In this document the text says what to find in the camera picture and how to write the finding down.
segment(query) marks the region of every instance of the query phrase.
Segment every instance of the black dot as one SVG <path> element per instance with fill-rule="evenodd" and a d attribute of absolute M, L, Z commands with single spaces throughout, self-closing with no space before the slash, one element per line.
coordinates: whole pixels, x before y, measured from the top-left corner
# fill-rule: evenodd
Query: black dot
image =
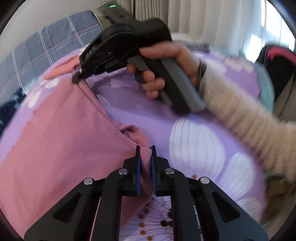
<path fill-rule="evenodd" d="M 162 221 L 160 222 L 160 224 L 161 224 L 161 226 L 166 227 L 166 226 L 168 225 L 168 222 L 165 221 L 165 220 L 162 220 Z"/>

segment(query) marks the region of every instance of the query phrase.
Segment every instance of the pink garment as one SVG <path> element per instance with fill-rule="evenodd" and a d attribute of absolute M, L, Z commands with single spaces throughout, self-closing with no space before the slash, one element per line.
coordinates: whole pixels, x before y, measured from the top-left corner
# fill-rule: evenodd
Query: pink garment
<path fill-rule="evenodd" d="M 83 179 L 107 177 L 135 155 L 137 145 L 142 146 L 144 166 L 141 195 L 123 198 L 121 226 L 153 196 L 148 138 L 133 125 L 111 120 L 85 81 L 74 85 L 64 77 L 34 110 L 1 163 L 0 209 L 24 237 L 30 226 Z M 26 178 L 18 178 L 23 173 Z"/>
<path fill-rule="evenodd" d="M 276 56 L 285 57 L 296 65 L 296 55 L 285 48 L 274 46 L 268 50 L 267 57 L 270 60 L 273 60 Z"/>

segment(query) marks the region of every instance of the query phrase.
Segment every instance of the person's arm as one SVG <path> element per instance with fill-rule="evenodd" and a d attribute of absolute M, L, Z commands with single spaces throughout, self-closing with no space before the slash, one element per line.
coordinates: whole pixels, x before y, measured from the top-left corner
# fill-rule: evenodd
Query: person's arm
<path fill-rule="evenodd" d="M 216 115 L 244 143 L 253 148 L 271 175 L 284 176 L 287 181 L 296 179 L 296 125 L 279 122 L 256 99 L 240 87 L 223 79 L 207 67 L 202 79 L 199 76 L 199 59 L 184 45 L 163 42 L 141 50 L 147 58 L 175 57 L 205 100 L 208 110 Z M 133 65 L 128 71 L 135 73 Z M 158 97 L 165 82 L 145 71 L 143 85 L 150 98 Z"/>

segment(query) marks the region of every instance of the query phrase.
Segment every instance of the human hand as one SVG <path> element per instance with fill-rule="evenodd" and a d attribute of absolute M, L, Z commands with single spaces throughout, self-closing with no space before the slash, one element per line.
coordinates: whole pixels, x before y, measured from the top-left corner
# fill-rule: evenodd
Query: human hand
<path fill-rule="evenodd" d="M 190 82 L 194 86 L 199 86 L 198 69 L 200 61 L 185 45 L 174 42 L 161 42 L 150 47 L 141 48 L 140 53 L 144 57 L 151 59 L 175 58 Z M 136 67 L 133 64 L 128 64 L 127 71 L 130 74 L 135 74 Z M 143 84 L 146 95 L 152 99 L 158 97 L 158 91 L 165 86 L 164 79 L 155 78 L 154 73 L 150 70 L 144 71 L 142 78 L 147 82 Z"/>

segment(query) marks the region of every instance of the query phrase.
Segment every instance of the beige sweater sleeve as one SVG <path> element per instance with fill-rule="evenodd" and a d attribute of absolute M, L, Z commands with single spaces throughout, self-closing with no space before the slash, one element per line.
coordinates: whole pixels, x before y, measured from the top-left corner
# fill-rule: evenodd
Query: beige sweater sleeve
<path fill-rule="evenodd" d="M 253 148 L 272 175 L 296 179 L 296 124 L 279 122 L 252 96 L 207 68 L 200 84 L 207 108 Z"/>

